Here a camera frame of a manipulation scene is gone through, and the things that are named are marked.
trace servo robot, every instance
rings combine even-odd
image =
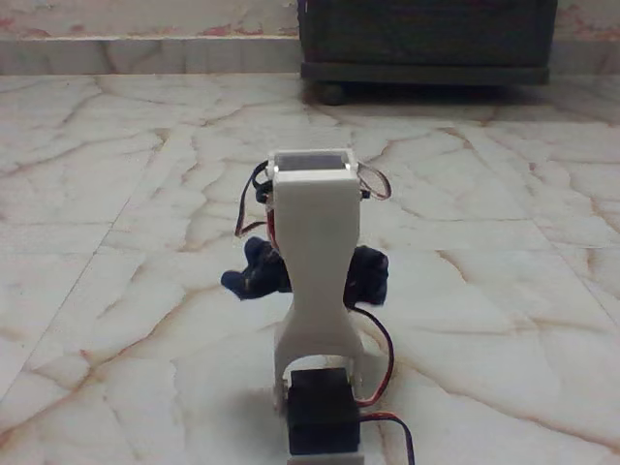
[[[266,181],[258,177],[266,175]],[[363,176],[373,173],[383,191]],[[266,221],[244,226],[249,186],[265,205]],[[239,205],[235,235],[266,224],[269,241],[250,238],[244,247],[248,266],[227,271],[222,284],[241,299],[274,292],[293,293],[274,346],[274,393],[289,434],[288,465],[363,465],[360,424],[391,420],[405,431],[409,464],[413,442],[406,424],[386,412],[366,413],[386,389],[394,364],[386,328],[359,302],[381,305],[387,295],[388,257],[357,246],[360,203],[391,195],[388,179],[359,163],[350,149],[281,150],[269,154],[248,180]],[[364,349],[350,312],[369,318],[387,340],[387,372],[375,394],[359,399]],[[309,356],[340,356],[345,366],[294,370]]]

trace white marble tile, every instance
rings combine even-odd
[[[620,132],[602,123],[459,129],[559,247],[620,244]]]
[[[239,256],[232,244],[96,256],[0,404],[0,463],[283,462],[271,348],[290,298],[239,303],[219,289],[217,263]],[[562,258],[405,246],[390,256],[377,312],[398,363],[383,406],[412,426],[418,461],[609,454],[615,326]],[[399,431],[383,435],[373,463],[400,463]]]
[[[0,254],[92,254],[111,223],[8,225],[0,223]]]
[[[561,254],[620,328],[620,249],[571,248]]]
[[[30,357],[90,255],[0,255],[0,398]]]
[[[618,81],[562,82],[324,108],[295,76],[0,79],[0,464],[284,463],[290,296],[219,278],[244,266],[238,195],[267,150],[350,146],[394,187],[360,240],[390,258],[381,407],[418,463],[616,465]],[[364,447],[405,463],[391,426]]]
[[[284,119],[288,126],[280,124]],[[384,246],[395,233],[392,225],[403,237],[399,240],[426,250],[549,246],[510,192],[450,128],[362,131],[321,120],[301,130],[302,122],[288,115],[274,115],[272,122],[265,118],[261,126],[253,120],[243,112],[206,128],[171,131],[104,250],[195,251],[230,237],[243,184],[269,149],[333,146],[352,147],[390,177],[393,199],[362,206],[366,237]],[[254,216],[264,215],[259,205],[248,204]]]

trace brown wire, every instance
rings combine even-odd
[[[385,174],[383,174],[380,170],[377,170],[376,168],[371,167],[370,165],[366,165],[362,162],[358,162],[357,165],[358,165],[357,176],[359,177],[359,184],[361,185],[361,187],[367,190],[368,192],[370,192],[370,194],[373,197],[375,197],[376,199],[379,199],[380,201],[386,201],[387,199],[389,199],[391,197],[391,184],[389,184],[388,177]],[[383,193],[370,187],[370,184],[368,184],[368,182],[366,182],[366,180],[361,175],[363,171],[370,171],[379,178],[379,180],[384,185]]]
[[[364,310],[362,308],[359,308],[359,307],[357,307],[355,305],[347,305],[347,308],[349,310],[351,310],[353,312],[356,312],[356,313],[359,313],[359,315],[363,315],[364,317],[369,319],[372,323],[375,324],[375,326],[379,329],[379,331],[386,338],[386,343],[387,343],[387,369],[386,369],[386,374],[384,375],[384,378],[379,383],[379,386],[377,387],[377,390],[375,390],[374,394],[372,394],[372,396],[370,396],[370,398],[368,398],[368,399],[357,399],[356,400],[356,403],[357,403],[357,405],[359,407],[362,407],[362,408],[363,407],[370,407],[371,405],[374,405],[375,403],[377,403],[379,398],[383,395],[383,393],[388,388],[388,383],[389,383],[389,380],[391,378],[391,374],[392,374],[392,372],[394,370],[394,359],[395,359],[395,357],[394,357],[394,343],[392,342],[391,337],[389,336],[388,329],[372,313],[370,313],[367,310]]]
[[[252,171],[252,175],[250,176],[248,181],[245,183],[245,187],[243,188],[243,191],[241,192],[241,200],[239,201],[239,213],[236,217],[236,226],[234,227],[234,235],[236,237],[242,237],[243,235],[247,234],[249,231],[257,228],[258,226],[262,226],[266,224],[265,221],[255,221],[254,223],[250,223],[248,226],[243,226],[243,223],[245,221],[245,196],[248,192],[248,188],[250,187],[251,183],[256,181],[256,177],[262,171],[264,171],[266,167],[267,167],[267,161],[258,164],[254,168],[254,171]]]

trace red wire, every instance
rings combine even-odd
[[[379,386],[377,387],[377,390],[375,390],[375,393],[372,394],[371,397],[369,397],[368,399],[359,399],[356,401],[359,407],[362,407],[362,408],[370,407],[371,405],[374,405],[375,403],[377,403],[379,398],[383,395],[383,393],[388,388],[389,379],[391,378],[391,374],[394,371],[394,344],[391,341],[391,337],[389,336],[389,333],[386,327],[372,313],[366,310],[363,310],[359,307],[356,307],[355,305],[351,305],[348,308],[351,311],[354,311],[356,313],[359,313],[360,315],[363,315],[364,317],[368,318],[372,323],[374,323],[375,326],[379,329],[379,331],[384,335],[384,337],[386,338],[386,342],[387,342],[387,370],[386,370],[386,374],[384,375],[384,378],[381,380],[381,382],[379,383]]]
[[[400,424],[405,433],[405,442],[407,444],[407,461],[409,465],[416,465],[416,455],[414,454],[414,438],[411,435],[409,426],[392,412],[374,412],[360,417],[360,422],[365,421],[394,421]]]

